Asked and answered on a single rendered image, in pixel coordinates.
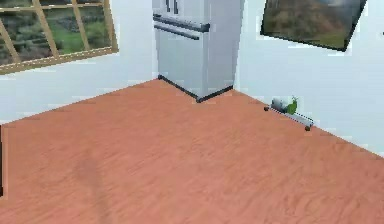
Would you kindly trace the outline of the silver fridge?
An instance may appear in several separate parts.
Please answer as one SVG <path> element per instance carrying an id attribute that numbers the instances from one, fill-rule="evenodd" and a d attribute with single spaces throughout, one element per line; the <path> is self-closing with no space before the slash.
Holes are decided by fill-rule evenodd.
<path id="1" fill-rule="evenodd" d="M 202 102 L 233 88 L 245 0 L 152 0 L 153 25 L 199 36 L 192 40 L 155 30 L 158 77 Z"/>

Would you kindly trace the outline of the grey wheeled cart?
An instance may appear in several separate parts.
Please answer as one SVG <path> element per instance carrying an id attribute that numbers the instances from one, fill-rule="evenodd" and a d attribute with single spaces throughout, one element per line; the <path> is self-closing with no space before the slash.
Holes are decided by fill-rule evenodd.
<path id="1" fill-rule="evenodd" d="M 293 115 L 287 113 L 287 106 L 291 102 L 292 102 L 292 98 L 290 101 L 284 101 L 282 99 L 273 98 L 271 103 L 264 107 L 264 110 L 265 111 L 272 110 L 276 113 L 282 114 L 285 117 L 304 125 L 306 131 L 310 131 L 312 126 L 314 125 L 314 121 L 312 118 L 299 114 L 297 110 Z"/>

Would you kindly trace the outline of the green plant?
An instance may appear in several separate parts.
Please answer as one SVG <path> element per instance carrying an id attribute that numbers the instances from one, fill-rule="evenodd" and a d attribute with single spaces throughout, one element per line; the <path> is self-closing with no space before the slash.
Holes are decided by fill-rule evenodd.
<path id="1" fill-rule="evenodd" d="M 297 97 L 295 97 L 295 96 L 292 97 L 292 102 L 287 106 L 287 113 L 288 114 L 293 115 L 296 112 L 297 105 L 298 105 L 297 100 L 298 100 Z"/>

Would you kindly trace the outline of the black framed landscape picture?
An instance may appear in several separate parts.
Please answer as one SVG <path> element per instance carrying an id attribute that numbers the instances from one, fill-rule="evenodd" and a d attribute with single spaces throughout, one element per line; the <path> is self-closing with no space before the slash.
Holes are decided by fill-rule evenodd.
<path id="1" fill-rule="evenodd" d="M 266 0 L 260 34 L 345 52 L 367 0 Z"/>

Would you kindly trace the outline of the wooden framed window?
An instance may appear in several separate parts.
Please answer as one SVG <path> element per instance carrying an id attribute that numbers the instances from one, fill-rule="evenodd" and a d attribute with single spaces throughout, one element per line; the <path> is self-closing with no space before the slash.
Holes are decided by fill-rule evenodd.
<path id="1" fill-rule="evenodd" d="M 117 51 L 110 0 L 0 0 L 0 75 Z"/>

